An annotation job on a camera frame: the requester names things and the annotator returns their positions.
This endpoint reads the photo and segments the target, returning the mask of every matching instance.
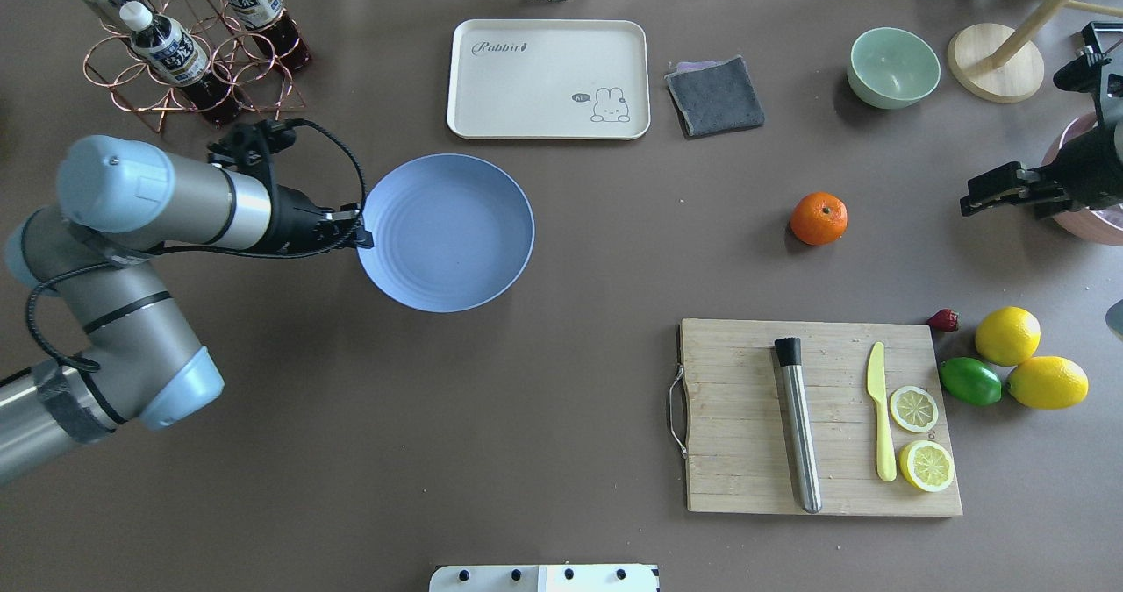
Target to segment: wooden cutting board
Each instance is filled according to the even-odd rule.
[[[866,361],[885,344],[886,395],[904,385],[933,398],[939,421],[925,434],[891,419],[895,453],[930,439],[951,452],[930,329],[924,325],[685,319],[681,349],[686,392],[686,508],[729,513],[807,514],[796,503],[774,341],[798,337],[822,514],[952,517],[964,513],[959,479],[925,493],[902,475],[877,477],[874,401]]]

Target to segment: blue plate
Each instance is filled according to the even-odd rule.
[[[374,247],[358,252],[378,289],[422,311],[453,312],[501,295],[535,245],[526,193],[477,157],[435,154],[386,174],[363,209]]]

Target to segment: robotic arm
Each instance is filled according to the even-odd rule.
[[[1028,170],[1012,162],[967,181],[959,201],[964,217],[999,204],[1032,204],[1034,215],[1046,218],[1123,203],[1123,65],[1107,56],[1111,48],[1101,48],[1102,34],[1119,36],[1123,25],[1087,25],[1080,56],[1053,75],[1057,88],[1092,94],[1096,127],[1066,143],[1046,166]]]
[[[236,126],[210,146],[211,164],[108,136],[71,147],[58,170],[58,203],[28,217],[4,249],[9,270],[33,288],[28,327],[52,357],[0,382],[0,484],[130,419],[154,430],[171,426],[222,391],[207,347],[149,259],[199,249],[299,258],[369,247],[359,203],[320,208],[274,181],[271,155],[292,145],[301,125],[320,129],[300,119]],[[359,181],[366,193],[360,171]],[[49,347],[34,324],[40,292],[66,302],[90,348],[67,357]]]

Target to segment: black cable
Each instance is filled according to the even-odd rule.
[[[104,270],[107,267],[116,267],[116,265],[112,263],[95,263],[93,265],[86,265],[85,267],[79,267],[77,270],[71,270],[70,272],[63,272],[31,288],[31,293],[27,294],[27,303],[24,306],[24,324],[27,325],[27,333],[31,335],[31,339],[35,340],[35,344],[39,345],[43,353],[49,355],[55,362],[86,373],[97,373],[101,370],[101,365],[95,361],[88,359],[85,357],[69,357],[60,353],[58,349],[47,341],[47,338],[45,338],[43,333],[39,331],[39,325],[35,322],[35,309],[39,302],[39,297],[43,292],[67,279],[73,279],[75,276],[81,276],[83,274],[89,274],[90,272]]]
[[[336,144],[337,147],[339,147],[341,149],[341,152],[345,153],[349,157],[351,164],[355,166],[355,173],[356,173],[356,175],[358,175],[358,185],[359,185],[359,189],[363,192],[362,199],[358,202],[358,204],[359,204],[358,206],[358,211],[362,213],[363,210],[366,207],[366,177],[363,175],[363,167],[362,167],[362,165],[358,164],[358,158],[355,157],[355,154],[351,153],[351,151],[348,147],[348,145],[345,145],[343,143],[343,140],[340,140],[339,138],[336,137],[335,134],[328,131],[327,129],[320,127],[320,125],[317,125],[313,121],[310,121],[308,119],[301,119],[301,118],[289,119],[289,120],[285,121],[285,125],[289,126],[289,127],[311,127],[312,129],[314,129],[314,130],[319,131],[320,134],[322,134],[323,136],[326,136],[329,140],[332,140],[332,143]],[[162,256],[162,255],[166,255],[166,254],[177,254],[177,253],[186,253],[186,252],[201,252],[201,253],[213,253],[213,254],[222,254],[222,255],[230,255],[230,256],[240,256],[240,257],[245,257],[245,258],[305,258],[305,257],[310,257],[310,256],[320,255],[320,254],[323,254],[323,253],[327,253],[327,252],[332,252],[334,249],[341,247],[341,245],[344,245],[344,244],[347,243],[347,240],[355,233],[355,230],[358,229],[359,221],[360,221],[360,219],[358,217],[356,217],[355,220],[351,221],[351,225],[349,225],[349,227],[347,228],[347,231],[344,233],[343,235],[340,235],[339,238],[336,239],[336,240],[334,240],[331,244],[326,245],[322,248],[318,248],[318,249],[314,249],[314,251],[307,251],[307,252],[295,253],[295,254],[258,254],[258,253],[246,253],[246,252],[241,252],[241,251],[231,251],[229,248],[217,248],[214,246],[198,246],[198,245],[173,246],[171,248],[163,248],[163,249],[154,251],[152,254],[157,255],[157,256]]]
[[[358,158],[355,157],[355,154],[350,151],[348,145],[344,144],[344,142],[340,140],[338,137],[336,137],[335,134],[328,131],[323,127],[320,127],[320,125],[317,125],[308,119],[300,119],[300,118],[289,119],[285,121],[285,125],[289,127],[311,127],[312,129],[326,136],[329,140],[332,140],[332,143],[336,144],[337,147],[339,147],[341,152],[344,152],[349,157],[351,164],[355,165],[355,173],[358,176],[359,189],[363,192],[363,197],[362,200],[359,200],[359,207],[358,207],[358,210],[362,213],[364,208],[366,207],[366,177],[363,175],[363,167],[362,165],[359,165]],[[167,254],[177,254],[185,252],[209,252],[209,253],[240,256],[248,258],[304,258],[339,248],[341,245],[346,244],[348,239],[350,239],[355,230],[358,229],[358,225],[360,224],[360,221],[362,220],[358,217],[356,217],[355,220],[351,221],[351,225],[349,225],[349,227],[347,228],[347,231],[344,235],[340,235],[338,239],[334,240],[331,244],[326,245],[322,248],[308,251],[303,253],[295,253],[289,255],[256,254],[256,253],[244,253],[238,251],[231,251],[228,248],[216,248],[213,246],[185,245],[185,246],[174,246],[171,248],[159,249],[153,252],[153,254],[162,256]],[[106,270],[108,267],[117,267],[117,266],[112,263],[95,263],[92,265],[86,265],[84,267],[79,267],[76,270],[71,270],[70,272],[61,273],[56,276],[52,276],[51,279],[47,279],[46,281],[39,283],[35,288],[33,288],[31,293],[27,295],[27,303],[24,307],[24,321],[27,325],[27,331],[31,335],[31,339],[35,340],[35,344],[39,345],[39,348],[43,349],[43,352],[46,353],[48,356],[51,356],[51,358],[54,359],[55,362],[60,364],[65,364],[72,368],[75,368],[77,371],[83,371],[86,373],[97,373],[98,371],[101,370],[101,365],[98,364],[95,361],[88,359],[85,357],[69,357],[66,355],[63,355],[58,349],[52,346],[49,341],[47,341],[47,339],[43,336],[43,331],[40,331],[38,325],[35,321],[35,311],[39,302],[39,297],[43,295],[43,292],[57,285],[58,283],[62,283],[63,281],[73,279],[75,276],[81,276],[83,274],[89,274],[90,272],[95,272],[98,270]]]

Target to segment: round wooden base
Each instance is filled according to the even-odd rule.
[[[990,56],[1014,29],[995,24],[967,27],[948,44],[951,74],[976,97],[995,103],[1017,103],[1033,95],[1046,78],[1041,52],[1032,42],[995,67]]]

